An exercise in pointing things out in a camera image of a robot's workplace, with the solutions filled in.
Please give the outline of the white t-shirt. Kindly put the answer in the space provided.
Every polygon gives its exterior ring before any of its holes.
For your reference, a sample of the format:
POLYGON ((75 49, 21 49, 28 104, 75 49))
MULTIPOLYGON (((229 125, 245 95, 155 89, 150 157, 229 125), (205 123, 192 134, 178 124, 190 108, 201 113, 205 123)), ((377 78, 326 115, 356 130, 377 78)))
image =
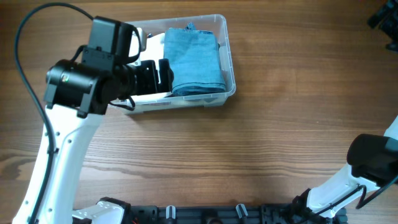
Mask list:
MULTIPOLYGON (((133 63, 130 63, 129 65, 140 66, 143 64, 143 61, 145 60, 153 60, 155 62, 155 68, 157 70, 157 77, 159 78, 160 77, 159 60, 164 58, 164 37, 165 34, 161 33, 148 38, 146 42, 146 50, 141 52, 140 57, 133 63)), ((141 96, 132 95, 132 99, 135 102, 138 102, 139 104, 144 104, 151 101, 169 97, 171 94, 172 93, 168 91, 162 93, 145 94, 141 96)))

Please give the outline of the blue towel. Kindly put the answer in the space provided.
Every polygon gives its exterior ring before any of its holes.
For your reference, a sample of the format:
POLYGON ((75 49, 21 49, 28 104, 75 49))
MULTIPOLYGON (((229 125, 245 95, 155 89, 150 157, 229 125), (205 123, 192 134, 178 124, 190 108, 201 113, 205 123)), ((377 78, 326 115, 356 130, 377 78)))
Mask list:
POLYGON ((164 38, 164 58, 174 73, 172 94, 202 95, 226 91, 221 71, 218 41, 212 31, 194 23, 169 28, 164 38))

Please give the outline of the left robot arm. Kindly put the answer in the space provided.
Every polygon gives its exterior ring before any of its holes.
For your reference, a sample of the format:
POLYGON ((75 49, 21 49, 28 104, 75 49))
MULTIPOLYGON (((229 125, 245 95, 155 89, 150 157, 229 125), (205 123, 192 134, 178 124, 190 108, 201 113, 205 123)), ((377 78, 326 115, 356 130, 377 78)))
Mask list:
POLYGON ((141 60, 146 33, 131 24, 94 17, 90 39, 75 59, 49 69, 39 111, 44 129, 24 201, 14 223, 126 223, 130 206, 104 198, 73 209, 88 146, 108 106, 136 109, 140 96, 167 93, 173 73, 167 60, 141 60))

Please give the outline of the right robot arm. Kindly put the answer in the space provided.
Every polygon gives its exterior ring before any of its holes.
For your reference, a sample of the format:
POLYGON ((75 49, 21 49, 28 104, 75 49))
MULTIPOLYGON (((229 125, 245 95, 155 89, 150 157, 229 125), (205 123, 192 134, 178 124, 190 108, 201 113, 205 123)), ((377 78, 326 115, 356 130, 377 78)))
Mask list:
POLYGON ((330 179, 294 198, 284 210, 291 223, 336 223, 338 212, 356 200, 361 209, 397 184, 397 121, 380 135, 360 134, 346 164, 330 179))

